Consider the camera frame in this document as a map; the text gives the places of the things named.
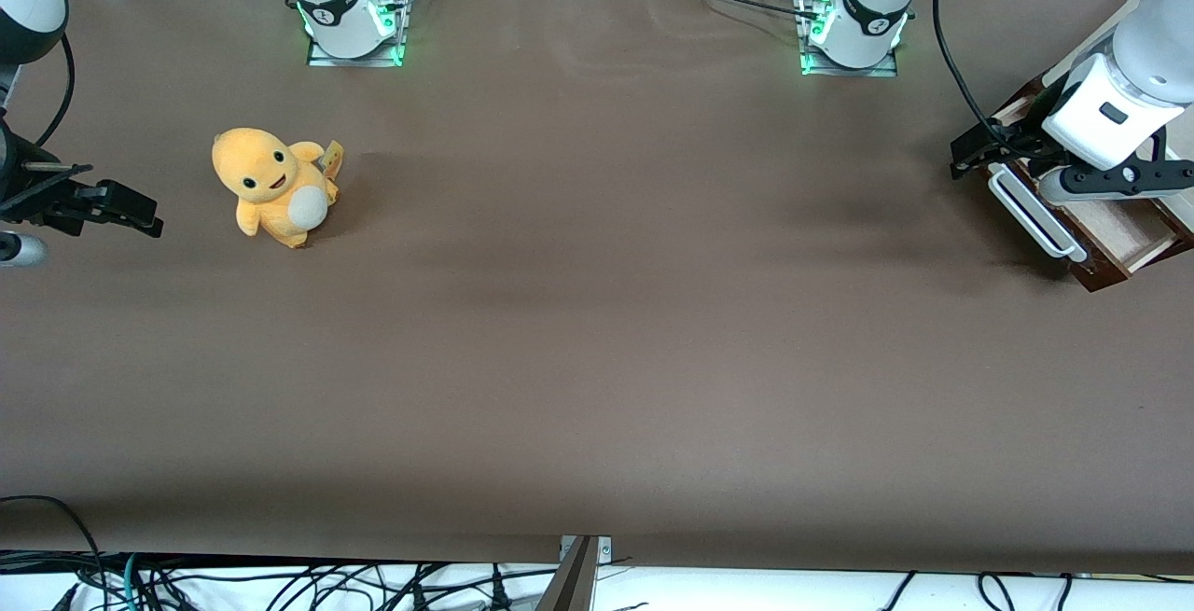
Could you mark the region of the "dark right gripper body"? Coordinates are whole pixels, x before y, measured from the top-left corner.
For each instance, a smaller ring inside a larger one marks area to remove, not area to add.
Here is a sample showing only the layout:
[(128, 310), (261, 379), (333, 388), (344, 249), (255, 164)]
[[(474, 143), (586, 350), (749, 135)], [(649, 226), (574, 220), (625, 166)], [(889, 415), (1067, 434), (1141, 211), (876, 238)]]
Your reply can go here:
[(92, 215), (76, 197), (82, 187), (74, 177), (92, 166), (62, 163), (39, 146), (21, 138), (1, 121), (4, 161), (1, 161), (1, 200), (4, 218), (48, 218), (48, 216)]

